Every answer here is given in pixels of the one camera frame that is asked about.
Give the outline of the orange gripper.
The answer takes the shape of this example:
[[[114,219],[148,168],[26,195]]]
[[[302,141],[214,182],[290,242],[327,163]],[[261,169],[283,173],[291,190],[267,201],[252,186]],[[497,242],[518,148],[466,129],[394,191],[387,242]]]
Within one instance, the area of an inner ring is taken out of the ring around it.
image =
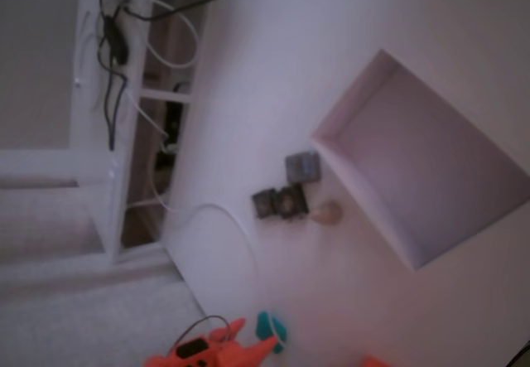
[[[208,336],[198,336],[171,348],[168,355],[154,355],[144,366],[259,366],[277,344],[274,337],[254,345],[229,347],[245,326],[246,319],[239,318],[212,330]]]

